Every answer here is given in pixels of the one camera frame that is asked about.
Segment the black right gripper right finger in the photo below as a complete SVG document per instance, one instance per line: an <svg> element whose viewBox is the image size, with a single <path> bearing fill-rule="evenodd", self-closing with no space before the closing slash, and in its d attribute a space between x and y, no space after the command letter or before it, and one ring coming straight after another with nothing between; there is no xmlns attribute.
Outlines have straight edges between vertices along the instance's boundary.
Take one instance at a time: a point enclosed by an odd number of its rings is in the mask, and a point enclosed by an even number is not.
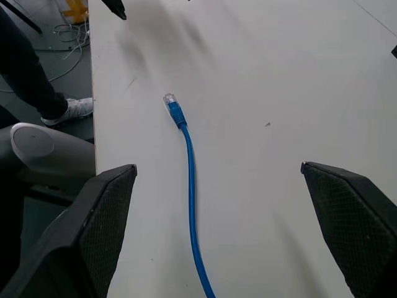
<svg viewBox="0 0 397 298"><path fill-rule="evenodd" d="M304 162L319 226L354 297L396 297L396 205L365 176Z"/></svg>

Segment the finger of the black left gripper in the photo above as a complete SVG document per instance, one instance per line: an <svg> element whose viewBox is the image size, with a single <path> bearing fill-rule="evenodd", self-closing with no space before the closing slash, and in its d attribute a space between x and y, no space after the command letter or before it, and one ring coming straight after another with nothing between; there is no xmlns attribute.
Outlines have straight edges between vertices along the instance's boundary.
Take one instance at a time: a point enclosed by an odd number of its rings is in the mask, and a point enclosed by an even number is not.
<svg viewBox="0 0 397 298"><path fill-rule="evenodd" d="M112 13L121 18L121 20L127 19L125 7L121 0L103 0L103 3L110 9Z"/></svg>

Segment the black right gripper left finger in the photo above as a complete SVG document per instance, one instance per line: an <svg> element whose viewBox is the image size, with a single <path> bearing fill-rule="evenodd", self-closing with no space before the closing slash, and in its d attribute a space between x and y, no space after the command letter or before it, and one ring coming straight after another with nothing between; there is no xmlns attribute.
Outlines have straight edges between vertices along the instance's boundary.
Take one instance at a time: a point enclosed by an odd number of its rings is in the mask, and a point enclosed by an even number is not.
<svg viewBox="0 0 397 298"><path fill-rule="evenodd" d="M135 165L91 178L44 231L1 297L107 297L122 249Z"/></svg>

